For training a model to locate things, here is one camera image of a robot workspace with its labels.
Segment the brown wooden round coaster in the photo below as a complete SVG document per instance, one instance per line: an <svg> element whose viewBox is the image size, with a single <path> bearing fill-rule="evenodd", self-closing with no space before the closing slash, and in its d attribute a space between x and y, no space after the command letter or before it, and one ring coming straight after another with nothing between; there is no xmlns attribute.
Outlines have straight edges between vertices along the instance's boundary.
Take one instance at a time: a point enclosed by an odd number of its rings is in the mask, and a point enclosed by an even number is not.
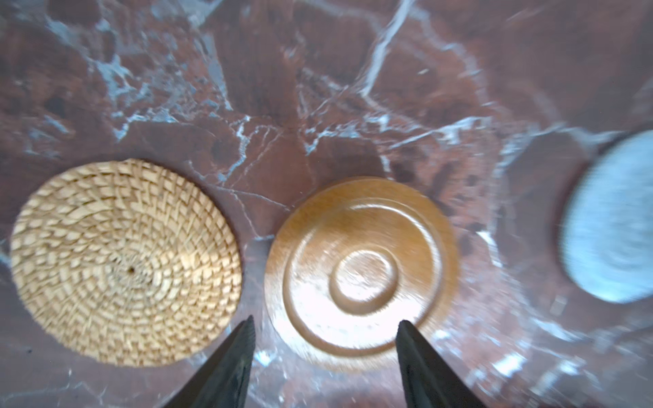
<svg viewBox="0 0 653 408"><path fill-rule="evenodd" d="M283 223L265 269L265 305L285 344L334 371L375 370L396 357L401 321L432 335L457 289L452 224L419 191L346 178Z"/></svg>

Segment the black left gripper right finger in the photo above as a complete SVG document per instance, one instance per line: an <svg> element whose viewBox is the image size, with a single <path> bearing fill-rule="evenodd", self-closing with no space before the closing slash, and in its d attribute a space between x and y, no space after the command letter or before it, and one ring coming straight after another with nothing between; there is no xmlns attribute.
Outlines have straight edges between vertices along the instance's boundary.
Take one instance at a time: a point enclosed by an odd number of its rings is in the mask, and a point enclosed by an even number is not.
<svg viewBox="0 0 653 408"><path fill-rule="evenodd" d="M396 351L408 407L486 407L410 321L398 326Z"/></svg>

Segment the woven rattan round coaster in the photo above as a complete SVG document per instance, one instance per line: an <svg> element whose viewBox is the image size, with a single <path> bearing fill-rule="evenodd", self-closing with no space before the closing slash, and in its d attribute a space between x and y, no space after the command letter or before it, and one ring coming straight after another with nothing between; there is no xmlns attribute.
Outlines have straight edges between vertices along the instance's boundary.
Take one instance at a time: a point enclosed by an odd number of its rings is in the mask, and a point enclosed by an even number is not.
<svg viewBox="0 0 653 408"><path fill-rule="evenodd" d="M198 186L138 159L72 168L21 207L12 278L66 348L118 367L161 367L229 326L243 273L225 216Z"/></svg>

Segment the grey round felt coaster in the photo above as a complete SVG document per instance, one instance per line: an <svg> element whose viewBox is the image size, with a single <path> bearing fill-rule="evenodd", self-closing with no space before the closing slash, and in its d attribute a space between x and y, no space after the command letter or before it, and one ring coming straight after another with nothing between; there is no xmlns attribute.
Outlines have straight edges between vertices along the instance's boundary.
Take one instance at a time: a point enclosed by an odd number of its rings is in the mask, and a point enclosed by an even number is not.
<svg viewBox="0 0 653 408"><path fill-rule="evenodd" d="M578 181L559 229L559 257L583 291L612 304L652 295L652 133L615 144Z"/></svg>

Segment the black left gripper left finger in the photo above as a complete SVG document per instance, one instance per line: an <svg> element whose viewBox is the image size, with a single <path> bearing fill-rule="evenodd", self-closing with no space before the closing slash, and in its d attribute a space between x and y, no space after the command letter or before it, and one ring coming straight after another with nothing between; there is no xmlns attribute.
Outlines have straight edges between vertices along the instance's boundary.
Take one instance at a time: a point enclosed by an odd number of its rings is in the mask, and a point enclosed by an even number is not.
<svg viewBox="0 0 653 408"><path fill-rule="evenodd" d="M168 407L243 408L256 347L253 316L242 321Z"/></svg>

